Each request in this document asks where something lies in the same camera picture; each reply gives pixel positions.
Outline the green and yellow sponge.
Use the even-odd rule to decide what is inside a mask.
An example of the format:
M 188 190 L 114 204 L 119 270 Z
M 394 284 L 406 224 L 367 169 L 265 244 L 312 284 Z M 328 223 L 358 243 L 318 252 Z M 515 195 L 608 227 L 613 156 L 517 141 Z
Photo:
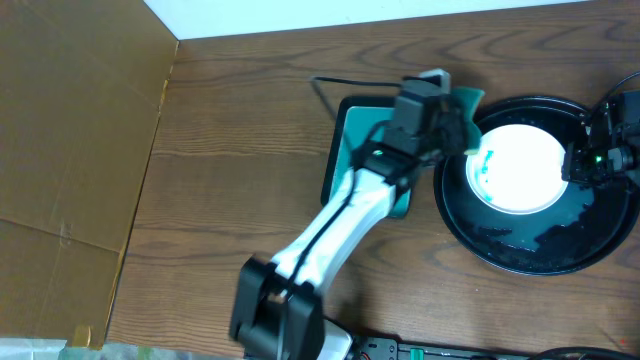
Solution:
M 482 132 L 474 122 L 475 113 L 485 96 L 485 91 L 472 87 L 454 87 L 451 95 L 460 104 L 463 117 L 463 134 L 466 136 L 464 155 L 475 155 L 481 146 Z

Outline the white plate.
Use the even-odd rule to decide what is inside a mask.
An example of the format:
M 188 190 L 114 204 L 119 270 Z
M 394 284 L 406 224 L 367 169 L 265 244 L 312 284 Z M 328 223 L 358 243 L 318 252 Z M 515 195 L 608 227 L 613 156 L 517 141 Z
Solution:
M 565 149 L 550 133 L 511 124 L 481 137 L 465 163 L 472 192 L 487 206 L 510 215 L 529 215 L 553 205 L 568 183 L 561 178 Z

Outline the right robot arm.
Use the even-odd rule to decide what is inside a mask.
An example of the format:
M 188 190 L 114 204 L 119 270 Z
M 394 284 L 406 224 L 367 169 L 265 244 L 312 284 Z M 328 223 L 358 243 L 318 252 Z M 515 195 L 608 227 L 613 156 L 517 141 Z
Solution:
M 561 178 L 584 186 L 626 182 L 638 187 L 639 119 L 624 110 L 601 111 L 591 123 L 586 144 L 569 144 Z

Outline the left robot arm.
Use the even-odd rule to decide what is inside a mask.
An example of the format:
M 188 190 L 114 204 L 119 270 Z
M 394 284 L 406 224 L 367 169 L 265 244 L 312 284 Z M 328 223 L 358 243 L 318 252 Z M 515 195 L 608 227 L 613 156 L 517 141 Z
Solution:
M 408 77 L 386 120 L 357 144 L 338 191 L 289 246 L 242 267 L 229 336 L 260 359 L 351 359 L 354 337 L 326 318 L 323 298 L 363 237 L 416 185 L 423 170 L 478 151 L 473 122 L 484 95 L 446 73 Z

